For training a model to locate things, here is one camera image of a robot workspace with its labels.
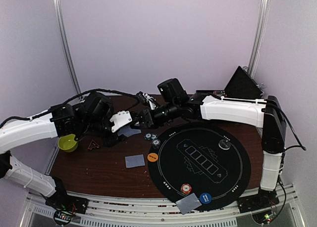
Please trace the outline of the grey playing card deck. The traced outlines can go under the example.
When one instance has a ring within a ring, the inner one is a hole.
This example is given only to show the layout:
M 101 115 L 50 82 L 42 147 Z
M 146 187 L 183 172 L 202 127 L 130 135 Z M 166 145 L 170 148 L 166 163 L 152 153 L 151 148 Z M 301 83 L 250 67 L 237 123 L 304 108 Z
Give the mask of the grey playing card deck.
M 122 127 L 118 132 L 117 134 L 119 136 L 123 135 L 125 137 L 130 137 L 130 136 L 134 136 L 134 135 L 138 135 L 141 133 L 141 130 L 140 129 L 133 129 L 133 128 L 130 128 L 129 126 L 125 126 L 125 127 Z

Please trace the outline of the purple poker chip stack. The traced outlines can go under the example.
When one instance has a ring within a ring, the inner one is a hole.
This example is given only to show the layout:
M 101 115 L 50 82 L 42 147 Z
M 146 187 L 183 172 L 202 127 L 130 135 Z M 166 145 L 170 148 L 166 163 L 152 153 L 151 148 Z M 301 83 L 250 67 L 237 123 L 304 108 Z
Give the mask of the purple poker chip stack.
M 154 149 L 158 149 L 158 148 L 160 147 L 160 144 L 161 144 L 161 142 L 160 142 L 159 139 L 153 139 L 153 140 L 152 140 L 152 147 L 153 147 Z

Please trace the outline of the orange big blind button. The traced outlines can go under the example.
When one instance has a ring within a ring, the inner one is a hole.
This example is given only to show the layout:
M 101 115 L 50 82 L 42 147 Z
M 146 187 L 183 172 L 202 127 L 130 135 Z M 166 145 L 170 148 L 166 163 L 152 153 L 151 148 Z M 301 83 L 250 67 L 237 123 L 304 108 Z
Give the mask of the orange big blind button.
M 147 155 L 147 160 L 148 160 L 149 162 L 156 162 L 156 161 L 158 160 L 158 158 L 159 158 L 159 156 L 158 156 L 158 154 L 156 154 L 156 153 L 149 153 L 149 154 Z

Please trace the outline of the orange poker chip stack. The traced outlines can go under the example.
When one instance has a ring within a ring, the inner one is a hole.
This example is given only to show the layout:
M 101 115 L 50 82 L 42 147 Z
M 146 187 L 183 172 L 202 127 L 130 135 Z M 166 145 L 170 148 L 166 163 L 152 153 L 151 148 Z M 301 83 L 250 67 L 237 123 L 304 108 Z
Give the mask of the orange poker chip stack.
M 185 183 L 181 186 L 180 190 L 183 194 L 189 194 L 191 193 L 192 188 L 188 183 Z

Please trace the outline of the dealt card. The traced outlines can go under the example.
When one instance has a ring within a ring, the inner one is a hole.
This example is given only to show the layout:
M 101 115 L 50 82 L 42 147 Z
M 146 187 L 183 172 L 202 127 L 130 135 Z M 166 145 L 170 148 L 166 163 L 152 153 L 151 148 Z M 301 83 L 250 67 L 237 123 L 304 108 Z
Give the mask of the dealt card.
M 190 213 L 202 205 L 194 193 L 176 201 L 175 204 L 182 215 Z

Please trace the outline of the blue small blind button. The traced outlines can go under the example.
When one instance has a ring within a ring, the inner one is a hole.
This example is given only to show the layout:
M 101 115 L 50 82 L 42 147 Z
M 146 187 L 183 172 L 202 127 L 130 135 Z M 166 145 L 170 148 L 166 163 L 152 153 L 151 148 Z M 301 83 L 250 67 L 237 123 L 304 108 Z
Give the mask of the blue small blind button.
M 212 196 L 209 193 L 205 192 L 200 195 L 199 200 L 202 204 L 210 204 L 212 201 Z

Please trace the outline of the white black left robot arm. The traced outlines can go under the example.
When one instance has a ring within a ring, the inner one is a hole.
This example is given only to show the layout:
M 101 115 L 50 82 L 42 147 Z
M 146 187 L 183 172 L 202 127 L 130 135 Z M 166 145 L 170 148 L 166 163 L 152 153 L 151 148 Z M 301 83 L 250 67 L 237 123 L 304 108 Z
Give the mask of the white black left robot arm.
M 139 122 L 138 115 L 130 110 L 114 112 L 112 101 L 105 95 L 113 93 L 140 100 L 137 96 L 106 89 L 92 89 L 75 95 L 65 102 L 30 116 L 12 116 L 0 125 L 0 177 L 9 179 L 52 200 L 60 209 L 71 205 L 62 180 L 39 173 L 20 162 L 11 149 L 47 138 L 74 135 L 76 141 L 85 135 L 105 139 L 115 145 L 122 136 L 117 132 L 124 126 Z

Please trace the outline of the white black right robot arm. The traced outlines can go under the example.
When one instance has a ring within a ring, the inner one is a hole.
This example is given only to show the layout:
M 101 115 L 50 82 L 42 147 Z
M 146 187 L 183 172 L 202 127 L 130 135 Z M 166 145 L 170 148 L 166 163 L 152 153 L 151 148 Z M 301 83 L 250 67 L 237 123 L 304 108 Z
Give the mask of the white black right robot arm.
M 165 101 L 164 105 L 159 105 L 147 93 L 140 91 L 136 95 L 147 106 L 139 116 L 140 126 L 146 129 L 157 128 L 178 117 L 229 121 L 261 128 L 263 171 L 254 204 L 264 208 L 273 200 L 287 150 L 286 128 L 291 126 L 275 96 L 268 96 L 267 99 L 226 98 L 212 93 L 189 96 L 176 78 L 160 83 L 158 89 Z

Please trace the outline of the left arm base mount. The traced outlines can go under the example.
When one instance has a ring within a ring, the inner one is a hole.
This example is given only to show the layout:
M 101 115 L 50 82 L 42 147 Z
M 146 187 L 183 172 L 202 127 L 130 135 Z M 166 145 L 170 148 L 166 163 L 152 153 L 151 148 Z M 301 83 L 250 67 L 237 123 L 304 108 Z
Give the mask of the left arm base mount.
M 50 197 L 43 196 L 45 204 L 55 210 L 66 211 L 71 214 L 85 214 L 88 207 L 88 199 L 56 192 Z

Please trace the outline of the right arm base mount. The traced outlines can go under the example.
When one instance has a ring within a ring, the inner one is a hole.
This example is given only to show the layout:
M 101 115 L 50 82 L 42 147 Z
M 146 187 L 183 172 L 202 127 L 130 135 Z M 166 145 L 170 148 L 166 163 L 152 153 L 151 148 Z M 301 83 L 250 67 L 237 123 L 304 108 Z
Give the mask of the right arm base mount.
M 275 191 L 259 191 L 258 194 L 240 197 L 237 200 L 240 213 L 268 208 L 272 204 L 279 204 L 279 202 Z

